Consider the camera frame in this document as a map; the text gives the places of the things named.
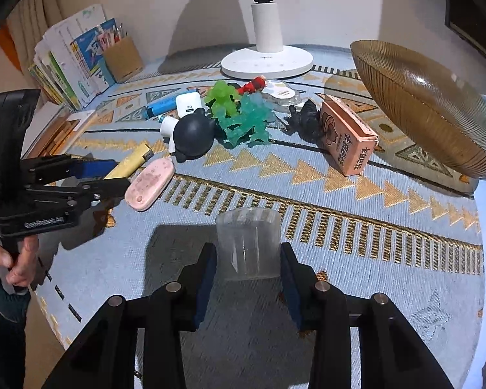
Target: metal screw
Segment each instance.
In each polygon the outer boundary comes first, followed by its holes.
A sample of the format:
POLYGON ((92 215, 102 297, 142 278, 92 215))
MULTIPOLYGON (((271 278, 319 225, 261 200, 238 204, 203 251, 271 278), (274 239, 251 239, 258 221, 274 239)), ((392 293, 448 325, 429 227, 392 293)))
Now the metal screw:
POLYGON ((182 288, 179 282, 173 281, 166 285, 167 292, 178 292, 182 288))
POLYGON ((374 300, 381 305, 387 304, 389 302, 389 297, 387 297, 383 292, 374 294, 374 300))
POLYGON ((111 305, 112 307, 117 307, 118 305, 122 304, 122 297, 121 296, 111 296, 108 299, 108 305, 111 305))
POLYGON ((326 292, 329 291, 331 288, 331 285, 327 283, 325 280, 319 280, 318 282, 315 283, 315 289, 320 292, 326 292))

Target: table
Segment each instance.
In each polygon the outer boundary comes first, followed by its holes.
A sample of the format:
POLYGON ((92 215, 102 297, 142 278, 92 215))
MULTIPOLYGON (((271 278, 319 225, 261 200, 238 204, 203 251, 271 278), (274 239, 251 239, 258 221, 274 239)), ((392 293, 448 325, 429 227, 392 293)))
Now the table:
MULTIPOLYGON (((315 145, 269 127, 272 145, 227 149, 217 142, 200 159, 177 164, 174 179, 145 213, 102 206, 81 224, 40 238, 36 293, 64 346, 111 295, 150 294, 215 242, 214 219, 241 206, 277 209, 281 232, 300 262, 344 293, 385 292, 461 387, 480 331, 483 251, 477 182, 448 169, 406 137, 365 89, 348 50, 304 46, 314 66, 286 80, 318 106, 325 94, 346 101, 378 134, 362 176, 343 177, 315 145), (97 222, 106 223, 100 233, 97 222)), ((142 107, 183 88, 204 95, 226 79, 218 46, 146 66, 92 102, 98 119, 68 153, 122 160, 142 141, 167 156, 157 124, 142 107)), ((307 387, 315 336, 299 335, 281 302, 279 279, 216 280, 206 319, 182 335, 188 387, 307 387)), ((143 338, 137 370, 143 372, 143 338)), ((353 387, 360 387, 358 332, 352 332, 353 387)), ((141 387, 138 377, 136 387, 141 387)))

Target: pink box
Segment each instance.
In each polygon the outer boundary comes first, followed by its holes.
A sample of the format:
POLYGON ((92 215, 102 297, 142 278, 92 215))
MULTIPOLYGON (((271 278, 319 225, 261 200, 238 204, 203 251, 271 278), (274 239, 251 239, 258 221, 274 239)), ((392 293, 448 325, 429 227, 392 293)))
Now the pink box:
POLYGON ((345 176, 361 174, 378 144, 378 135, 340 99, 326 95, 320 123, 322 143, 345 176))

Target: brown cardboard box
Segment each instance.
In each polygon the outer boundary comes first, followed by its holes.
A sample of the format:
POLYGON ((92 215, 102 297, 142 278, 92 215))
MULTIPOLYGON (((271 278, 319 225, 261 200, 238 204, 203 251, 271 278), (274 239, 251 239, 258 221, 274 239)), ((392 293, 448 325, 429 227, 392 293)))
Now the brown cardboard box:
POLYGON ((131 37, 123 38, 106 48, 102 55, 105 58, 108 70, 110 70, 117 83, 124 83, 144 67, 131 37))
POLYGON ((361 174, 378 144, 378 135, 340 99, 326 95, 320 123, 322 143, 345 176, 361 174))

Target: blue pen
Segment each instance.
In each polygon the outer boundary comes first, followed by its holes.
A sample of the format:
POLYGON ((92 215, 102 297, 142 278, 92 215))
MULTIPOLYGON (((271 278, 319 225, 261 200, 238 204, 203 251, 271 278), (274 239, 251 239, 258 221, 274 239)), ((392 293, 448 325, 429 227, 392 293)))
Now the blue pen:
POLYGON ((144 118, 146 120, 149 120, 150 118, 153 118, 157 115, 164 114, 166 112, 174 110, 177 107, 176 98, 178 95, 183 95, 186 93, 193 93, 193 92, 196 92, 196 89, 181 90, 180 92, 177 92, 169 97, 160 98, 159 100, 150 103, 144 112, 144 118))

